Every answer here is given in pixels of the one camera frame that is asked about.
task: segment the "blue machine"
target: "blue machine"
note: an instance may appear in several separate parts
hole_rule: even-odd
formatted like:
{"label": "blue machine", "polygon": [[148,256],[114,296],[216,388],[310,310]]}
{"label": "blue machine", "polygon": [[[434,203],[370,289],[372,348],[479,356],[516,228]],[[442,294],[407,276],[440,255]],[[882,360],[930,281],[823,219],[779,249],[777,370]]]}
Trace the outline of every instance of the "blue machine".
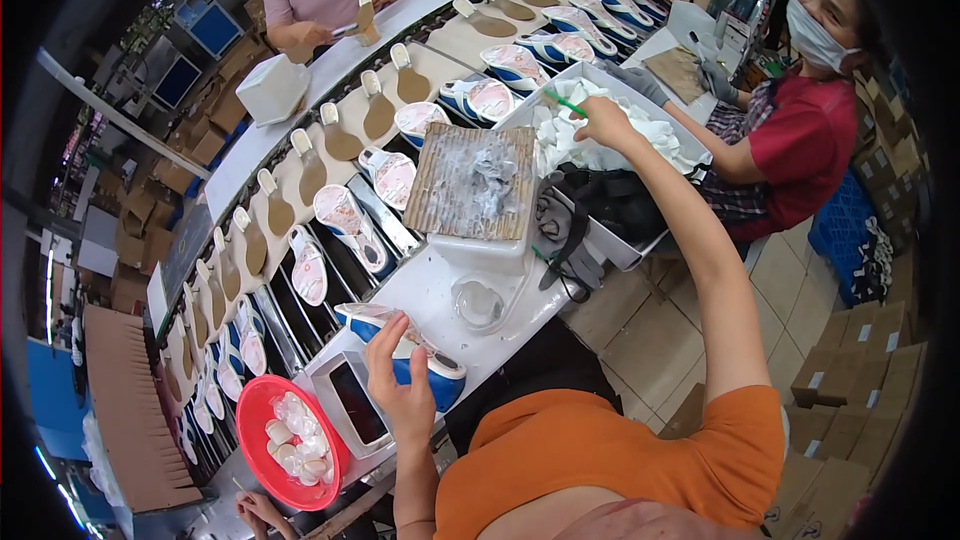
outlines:
{"label": "blue machine", "polygon": [[[333,311],[343,326],[367,344],[387,325],[397,310],[390,306],[345,303],[334,306]],[[418,346],[427,350],[427,380],[437,402],[437,411],[445,414],[467,385],[467,367],[428,344],[411,320],[410,327],[393,351],[393,375],[398,384],[410,384],[410,356]]]}
{"label": "blue machine", "polygon": [[218,60],[234,40],[244,33],[243,28],[217,0],[185,1],[176,7],[174,21]]}

